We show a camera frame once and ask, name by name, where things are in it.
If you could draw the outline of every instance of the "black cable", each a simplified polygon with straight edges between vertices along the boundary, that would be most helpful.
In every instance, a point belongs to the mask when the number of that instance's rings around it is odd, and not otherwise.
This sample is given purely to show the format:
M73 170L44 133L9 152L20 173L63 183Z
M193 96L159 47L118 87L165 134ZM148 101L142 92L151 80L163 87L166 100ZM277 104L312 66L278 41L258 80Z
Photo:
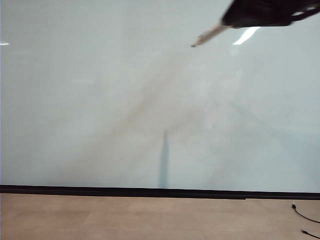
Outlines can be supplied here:
M318 237L318 236L316 236L316 235L313 235L313 234L311 234L311 233L308 233L306 230L301 230L301 232L303 232L304 234L307 234L307 235L309 235L309 236L311 236L311 237L314 237L314 238L316 238L316 239L320 239L320 237Z
M316 220L310 219L310 218L308 218L308 217L306 217L306 216L303 216L300 212L298 212L297 209L296 209L297 206L296 206L294 203L292 204L292 208L293 208L293 210L296 212L296 214L300 215L301 217L303 217L303 218L305 218L305 219L308 219L308 220L310 220L310 221L312 221L312 222L315 222L315 223L320 224L320 221L316 221Z

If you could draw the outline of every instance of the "wooden floor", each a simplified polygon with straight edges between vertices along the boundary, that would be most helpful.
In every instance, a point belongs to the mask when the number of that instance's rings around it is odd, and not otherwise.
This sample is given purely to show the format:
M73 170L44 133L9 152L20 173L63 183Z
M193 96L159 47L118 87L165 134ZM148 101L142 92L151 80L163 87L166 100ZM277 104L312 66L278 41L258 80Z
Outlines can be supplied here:
M295 201L320 220L320 201ZM312 240L291 200L1 195L2 240Z

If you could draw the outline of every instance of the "whiteboard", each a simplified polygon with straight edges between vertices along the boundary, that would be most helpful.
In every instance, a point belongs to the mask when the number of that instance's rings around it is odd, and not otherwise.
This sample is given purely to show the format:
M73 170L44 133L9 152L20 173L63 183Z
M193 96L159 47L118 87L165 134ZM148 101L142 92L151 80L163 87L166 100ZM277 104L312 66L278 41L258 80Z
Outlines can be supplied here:
M1 184L319 193L320 14L230 3L2 0Z

